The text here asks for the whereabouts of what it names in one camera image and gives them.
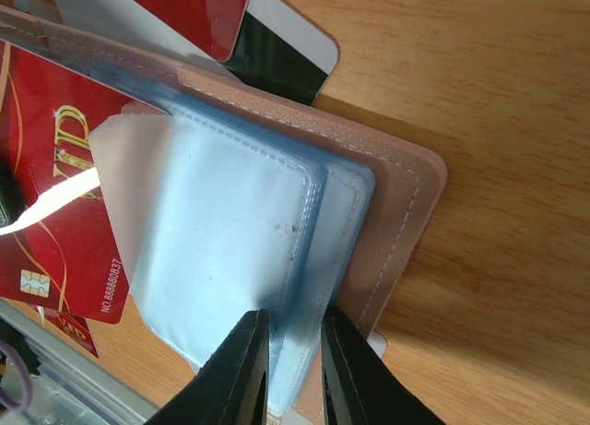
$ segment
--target wallet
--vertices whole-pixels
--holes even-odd
[[[77,69],[105,64],[120,67],[280,134],[368,166],[375,179],[372,201],[335,303],[363,335],[373,330],[443,190],[446,169],[436,154],[368,126],[249,88],[171,58],[8,7],[0,7],[0,38]],[[323,422],[318,356],[294,409],[312,423]]]

